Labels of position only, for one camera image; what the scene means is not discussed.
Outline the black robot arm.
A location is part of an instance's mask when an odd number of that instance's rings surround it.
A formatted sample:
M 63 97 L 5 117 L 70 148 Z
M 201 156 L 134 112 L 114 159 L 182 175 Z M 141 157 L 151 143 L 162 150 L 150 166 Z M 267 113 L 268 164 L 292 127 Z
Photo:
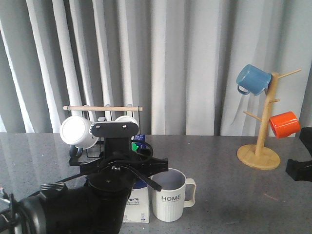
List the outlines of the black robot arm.
M 126 203 L 141 179 L 153 189 L 162 187 L 150 176 L 168 171 L 168 160 L 98 159 L 82 187 L 43 184 L 39 193 L 21 201 L 10 199 L 10 234 L 117 234 Z

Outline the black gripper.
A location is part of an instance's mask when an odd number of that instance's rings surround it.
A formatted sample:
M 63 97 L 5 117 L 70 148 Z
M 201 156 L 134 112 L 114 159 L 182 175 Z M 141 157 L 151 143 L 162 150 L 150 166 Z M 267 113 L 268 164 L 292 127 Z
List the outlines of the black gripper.
M 303 127 L 299 139 L 312 155 L 312 128 Z M 286 173 L 295 181 L 312 181 L 312 161 L 299 162 L 293 159 L 287 161 Z
M 80 172 L 88 175 L 89 186 L 105 193 L 131 190 L 138 179 L 156 191 L 162 186 L 151 176 L 168 171 L 168 160 L 149 157 L 144 160 L 97 159 L 80 164 Z

